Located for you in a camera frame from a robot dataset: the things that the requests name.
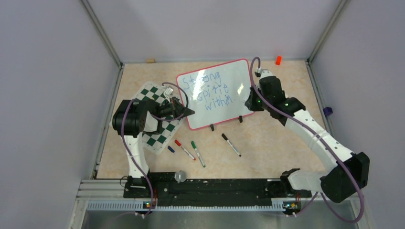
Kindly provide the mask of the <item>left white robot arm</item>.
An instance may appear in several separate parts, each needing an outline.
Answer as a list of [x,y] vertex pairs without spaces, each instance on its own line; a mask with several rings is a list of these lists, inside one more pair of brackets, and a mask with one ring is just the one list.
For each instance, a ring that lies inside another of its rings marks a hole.
[[129,163],[129,176],[147,178],[149,166],[145,159],[142,137],[144,134],[158,134],[163,121],[180,120],[195,114],[195,111],[182,105],[172,97],[158,103],[148,100],[123,100],[112,118],[112,126],[121,136]]

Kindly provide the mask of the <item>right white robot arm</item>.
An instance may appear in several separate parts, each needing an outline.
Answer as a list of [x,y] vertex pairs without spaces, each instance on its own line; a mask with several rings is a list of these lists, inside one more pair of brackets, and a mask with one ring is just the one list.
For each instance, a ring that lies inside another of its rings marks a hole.
[[281,175],[280,191],[287,197],[299,190],[324,194],[340,203],[368,184],[370,159],[364,153],[354,153],[340,144],[320,126],[306,107],[295,97],[286,97],[281,81],[270,70],[258,69],[256,86],[250,88],[245,106],[250,111],[268,111],[284,127],[296,133],[315,153],[325,167],[324,172],[310,172],[299,168]]

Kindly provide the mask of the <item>blue marker cap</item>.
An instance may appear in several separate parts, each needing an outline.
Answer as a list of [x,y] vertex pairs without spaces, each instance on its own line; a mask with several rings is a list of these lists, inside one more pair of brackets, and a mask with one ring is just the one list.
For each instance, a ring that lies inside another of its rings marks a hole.
[[174,150],[171,146],[168,146],[168,149],[169,149],[172,153],[175,153],[175,150]]

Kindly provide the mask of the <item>pink framed whiteboard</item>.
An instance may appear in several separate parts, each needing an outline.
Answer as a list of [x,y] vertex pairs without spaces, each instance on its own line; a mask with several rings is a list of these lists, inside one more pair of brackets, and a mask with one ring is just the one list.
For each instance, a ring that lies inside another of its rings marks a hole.
[[187,117],[191,130],[253,114],[241,102],[248,99],[251,87],[247,59],[179,74],[176,83],[183,89],[182,102],[188,99],[188,107],[195,111]]

